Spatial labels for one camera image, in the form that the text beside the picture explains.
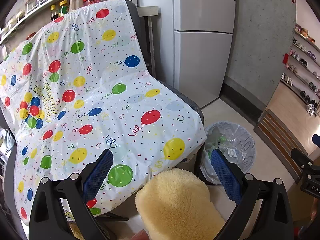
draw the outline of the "plastic trash bag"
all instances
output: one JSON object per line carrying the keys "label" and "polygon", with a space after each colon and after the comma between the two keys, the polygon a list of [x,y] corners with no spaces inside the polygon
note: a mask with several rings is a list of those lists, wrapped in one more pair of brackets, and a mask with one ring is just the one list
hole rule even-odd
{"label": "plastic trash bag", "polygon": [[221,184],[211,165],[211,152],[217,148],[227,160],[239,166],[243,173],[247,173],[256,158],[255,141],[251,134],[237,123],[221,121],[205,129],[207,140],[204,144],[200,169],[207,181]]}

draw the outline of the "birthday tablecloth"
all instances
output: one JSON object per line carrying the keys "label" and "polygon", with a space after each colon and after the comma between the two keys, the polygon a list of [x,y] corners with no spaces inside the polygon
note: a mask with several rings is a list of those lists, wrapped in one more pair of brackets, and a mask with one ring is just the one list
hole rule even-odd
{"label": "birthday tablecloth", "polygon": [[199,115],[148,73],[124,0],[49,23],[2,62],[0,81],[18,146],[15,203],[27,225],[44,176],[66,179],[110,149],[113,166],[87,203],[99,215],[206,139]]}

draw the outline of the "white refrigerator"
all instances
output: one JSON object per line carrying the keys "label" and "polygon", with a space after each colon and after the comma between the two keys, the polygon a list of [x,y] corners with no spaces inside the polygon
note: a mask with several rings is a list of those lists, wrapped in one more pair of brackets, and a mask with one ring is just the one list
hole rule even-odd
{"label": "white refrigerator", "polygon": [[157,78],[200,107],[219,97],[228,63],[236,0],[138,0],[158,5]]}

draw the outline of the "gray wall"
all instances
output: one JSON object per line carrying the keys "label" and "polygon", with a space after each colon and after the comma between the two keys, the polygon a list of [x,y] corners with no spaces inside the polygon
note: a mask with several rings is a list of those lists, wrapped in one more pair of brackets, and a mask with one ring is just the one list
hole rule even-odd
{"label": "gray wall", "polygon": [[296,21],[291,0],[236,0],[236,20],[224,82],[263,110],[283,73]]}

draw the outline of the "striped mat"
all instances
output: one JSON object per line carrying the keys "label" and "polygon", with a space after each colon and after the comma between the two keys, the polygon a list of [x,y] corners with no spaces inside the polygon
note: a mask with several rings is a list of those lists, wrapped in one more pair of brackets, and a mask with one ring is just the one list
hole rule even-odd
{"label": "striped mat", "polygon": [[297,148],[308,155],[301,143],[270,109],[263,112],[253,130],[274,152],[298,184],[302,173],[291,159],[290,153],[292,149]]}

